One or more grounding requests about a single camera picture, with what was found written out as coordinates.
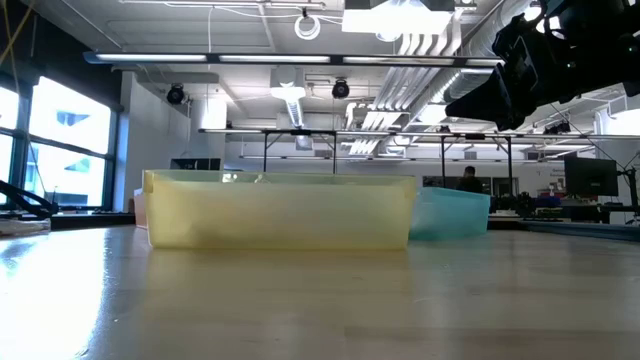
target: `window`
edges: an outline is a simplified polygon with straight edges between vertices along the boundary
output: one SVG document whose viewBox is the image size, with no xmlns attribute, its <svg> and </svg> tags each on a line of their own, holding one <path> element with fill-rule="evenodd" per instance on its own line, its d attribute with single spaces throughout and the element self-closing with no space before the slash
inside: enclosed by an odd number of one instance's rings
<svg viewBox="0 0 640 360">
<path fill-rule="evenodd" d="M 33 88 L 33 135 L 106 154 L 110 126 L 111 110 L 84 95 L 45 77 Z"/>
<path fill-rule="evenodd" d="M 24 189 L 63 206 L 101 206 L 104 169 L 104 159 L 33 143 Z"/>
<path fill-rule="evenodd" d="M 109 208 L 113 189 L 105 179 L 115 168 L 116 126 L 111 109 L 45 77 L 21 93 L 9 90 L 13 82 L 0 81 L 0 180 L 62 208 Z M 21 89 L 31 90 L 29 84 Z M 17 205 L 0 194 L 0 208 Z"/>
<path fill-rule="evenodd" d="M 13 150 L 13 138 L 0 135 L 0 180 L 9 182 L 11 172 L 11 158 Z M 0 204 L 6 204 L 7 197 L 0 194 Z"/>
<path fill-rule="evenodd" d="M 20 98 L 13 91 L 0 87 L 0 126 L 15 129 L 18 122 L 18 104 Z"/>
</svg>

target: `ceiling light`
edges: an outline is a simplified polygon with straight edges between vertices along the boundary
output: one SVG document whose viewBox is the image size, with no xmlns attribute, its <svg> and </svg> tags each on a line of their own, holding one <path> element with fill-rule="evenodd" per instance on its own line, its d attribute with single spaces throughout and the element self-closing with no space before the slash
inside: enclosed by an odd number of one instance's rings
<svg viewBox="0 0 640 360">
<path fill-rule="evenodd" d="M 336 131 L 337 135 L 388 136 L 388 131 Z"/>
<path fill-rule="evenodd" d="M 640 109 L 615 113 L 602 122 L 604 134 L 640 135 Z"/>
<path fill-rule="evenodd" d="M 207 62 L 206 55 L 196 54 L 96 54 L 96 58 L 104 62 Z"/>
<path fill-rule="evenodd" d="M 462 69 L 460 72 L 465 75 L 491 75 L 493 69 Z"/>
<path fill-rule="evenodd" d="M 308 55 L 220 55 L 223 63 L 313 63 L 328 64 L 329 56 Z"/>
<path fill-rule="evenodd" d="M 468 59 L 465 65 L 473 67 L 494 67 L 501 63 L 502 60 L 500 59 Z"/>
<path fill-rule="evenodd" d="M 539 5 L 529 6 L 524 10 L 524 19 L 527 21 L 532 21 L 536 19 L 538 15 L 540 15 L 540 12 L 542 12 L 542 8 Z M 554 16 L 548 19 L 549 19 L 549 28 L 551 30 L 557 30 L 561 28 L 560 19 L 558 19 L 557 16 Z M 544 33 L 544 20 L 538 23 L 538 25 L 536 26 L 536 30 L 538 30 L 541 33 Z"/>
<path fill-rule="evenodd" d="M 428 105 L 418 116 L 420 123 L 424 125 L 439 124 L 442 120 L 447 118 L 447 114 L 444 111 L 446 107 L 446 105 Z"/>
<path fill-rule="evenodd" d="M 303 87 L 272 87 L 271 96 L 287 102 L 297 101 L 307 95 Z"/>
<path fill-rule="evenodd" d="M 342 17 L 342 31 L 441 34 L 452 16 L 453 11 L 431 11 L 420 0 L 389 0 L 372 9 L 346 7 Z"/>
<path fill-rule="evenodd" d="M 151 4 L 169 6 L 236 6 L 236 7 L 258 7 L 259 5 L 269 8 L 319 8 L 324 9 L 323 2 L 272 2 L 272 1 L 210 1 L 210 0 L 119 0 L 122 4 Z"/>
<path fill-rule="evenodd" d="M 408 66 L 451 66 L 454 59 L 443 57 L 417 56 L 345 56 L 345 64 L 361 65 L 408 65 Z"/>
<path fill-rule="evenodd" d="M 376 38 L 384 42 L 394 42 L 400 38 L 400 35 L 402 34 L 399 32 L 379 32 L 376 33 Z"/>
<path fill-rule="evenodd" d="M 262 134 L 262 130 L 258 129 L 199 129 L 199 131 L 212 134 Z"/>
</svg>

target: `blue plastic bin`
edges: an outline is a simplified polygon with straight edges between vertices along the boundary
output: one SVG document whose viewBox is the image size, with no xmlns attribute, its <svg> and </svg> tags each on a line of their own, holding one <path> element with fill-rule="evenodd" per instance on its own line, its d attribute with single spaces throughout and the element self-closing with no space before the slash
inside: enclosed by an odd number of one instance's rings
<svg viewBox="0 0 640 360">
<path fill-rule="evenodd" d="M 416 198 L 409 238 L 435 240 L 485 234 L 490 205 L 488 195 L 423 188 Z"/>
</svg>

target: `metal frame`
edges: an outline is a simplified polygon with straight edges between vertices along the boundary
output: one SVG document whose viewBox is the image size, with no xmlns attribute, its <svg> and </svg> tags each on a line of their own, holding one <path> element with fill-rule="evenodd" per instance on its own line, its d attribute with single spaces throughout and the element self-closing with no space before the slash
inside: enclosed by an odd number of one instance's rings
<svg viewBox="0 0 640 360">
<path fill-rule="evenodd" d="M 191 59 L 144 59 L 161 55 L 184 55 Z M 132 56 L 137 60 L 103 60 L 104 56 Z M 496 57 L 469 56 L 395 56 L 395 55 L 338 55 L 338 54 L 247 54 L 247 53 L 140 53 L 140 52 L 85 52 L 90 64 L 109 65 L 295 65 L 295 66 L 384 66 L 384 67 L 432 67 L 459 69 L 493 69 L 502 63 Z"/>
<path fill-rule="evenodd" d="M 324 138 L 322 135 L 333 136 L 333 157 L 332 158 L 316 158 L 316 157 L 308 157 L 309 160 L 333 160 L 333 173 L 337 173 L 337 160 L 374 160 L 372 157 L 367 158 L 340 158 L 337 157 L 337 141 L 338 136 L 362 136 L 362 137 L 380 137 L 380 136 L 416 136 L 416 137 L 431 137 L 431 138 L 439 138 L 440 139 L 440 161 L 442 164 L 442 181 L 445 184 L 446 181 L 446 151 L 448 148 L 445 148 L 445 140 L 449 137 L 455 138 L 454 142 L 458 142 L 461 138 L 465 138 L 468 140 L 486 140 L 492 139 L 494 142 L 502 148 L 507 153 L 507 166 L 509 169 L 509 194 L 514 196 L 514 186 L 513 186 L 513 157 L 512 157 L 512 139 L 514 138 L 534 138 L 534 139 L 617 139 L 617 140 L 639 140 L 638 136 L 621 136 L 621 135 L 540 135 L 540 134 L 520 134 L 520 133 L 507 133 L 507 134 L 485 134 L 485 133 L 403 133 L 403 132 L 384 132 L 384 131 L 336 131 L 336 130 L 307 130 L 307 129 L 200 129 L 201 133 L 236 133 L 236 134 L 264 134 L 264 153 L 262 155 L 263 160 L 263 172 L 267 171 L 267 159 L 275 158 L 275 159 L 301 159 L 305 157 L 298 156 L 277 156 L 277 157 L 269 157 L 268 150 L 271 145 L 273 145 L 283 134 L 289 134 L 292 136 L 312 136 L 312 135 L 320 135 L 320 137 L 331 147 L 331 144 Z M 269 143 L 269 135 L 270 134 L 278 134 L 278 137 Z M 505 139 L 507 142 L 507 148 L 505 149 L 502 144 L 500 144 L 496 139 Z M 254 156 L 245 156 L 240 155 L 242 159 L 255 158 Z M 385 158 L 387 161 L 397 161 L 398 159 L 394 158 Z M 417 159 L 410 158 L 406 159 L 409 161 L 418 161 L 418 160 L 427 160 L 427 159 Z M 494 160 L 492 162 L 502 162 L 502 160 Z"/>
<path fill-rule="evenodd" d="M 264 134 L 264 153 L 262 155 L 262 172 L 267 172 L 267 158 L 269 158 L 268 156 L 268 151 L 269 148 L 271 147 L 271 145 L 273 145 L 276 141 L 278 141 L 278 139 L 280 139 L 282 137 L 282 135 L 284 134 L 289 134 L 292 136 L 312 136 L 312 135 L 320 135 L 322 137 L 322 135 L 330 135 L 333 136 L 333 174 L 337 174 L 338 171 L 338 158 L 337 158 L 337 151 L 335 150 L 338 146 L 338 136 L 336 135 L 335 131 L 332 130 L 305 130 L 305 129 L 291 129 L 291 130 L 280 130 L 280 129 L 264 129 L 262 131 L 262 133 Z M 269 135 L 270 134 L 278 134 L 278 137 L 273 140 L 271 143 L 269 143 Z M 280 156 L 278 157 L 280 159 L 286 159 L 286 156 Z"/>
<path fill-rule="evenodd" d="M 290 134 L 289 129 L 199 129 L 200 133 L 209 134 L 265 134 L 265 133 L 284 133 Z M 436 132 L 402 132 L 402 131 L 347 131 L 347 130 L 303 130 L 309 134 L 324 134 L 337 136 L 360 136 L 360 137 L 387 137 L 387 136 L 413 136 L 418 138 L 465 138 L 467 140 L 485 140 L 485 139 L 569 139 L 569 140 L 640 140 L 637 135 L 543 135 L 528 133 L 483 133 L 483 132 L 455 132 L 455 133 L 436 133 Z"/>
</svg>

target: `security camera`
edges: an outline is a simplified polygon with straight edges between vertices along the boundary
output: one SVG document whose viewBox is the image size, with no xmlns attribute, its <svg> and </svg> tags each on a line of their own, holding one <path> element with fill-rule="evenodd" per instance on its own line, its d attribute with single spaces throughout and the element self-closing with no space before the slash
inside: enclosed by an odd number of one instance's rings
<svg viewBox="0 0 640 360">
<path fill-rule="evenodd" d="M 187 95 L 184 92 L 183 84 L 171 85 L 171 90 L 167 93 L 167 101 L 171 105 L 182 105 L 188 100 Z"/>
<path fill-rule="evenodd" d="M 336 84 L 333 85 L 333 91 L 331 91 L 331 95 L 333 95 L 334 99 L 345 99 L 347 96 L 349 96 L 349 85 L 347 85 L 347 80 L 336 80 Z"/>
</svg>

